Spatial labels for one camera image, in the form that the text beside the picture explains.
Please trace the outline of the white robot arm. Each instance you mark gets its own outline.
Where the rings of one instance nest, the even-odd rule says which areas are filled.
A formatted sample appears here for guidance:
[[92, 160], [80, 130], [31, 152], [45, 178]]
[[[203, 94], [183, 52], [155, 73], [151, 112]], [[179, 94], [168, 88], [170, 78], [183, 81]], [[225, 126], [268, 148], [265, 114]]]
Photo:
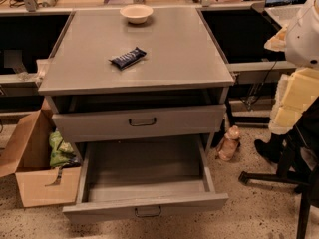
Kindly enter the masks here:
[[289, 24], [269, 39], [264, 47], [283, 51], [295, 65], [290, 75], [282, 75], [277, 84], [275, 104], [270, 113], [269, 130], [284, 135], [319, 97], [319, 5], [307, 0]]

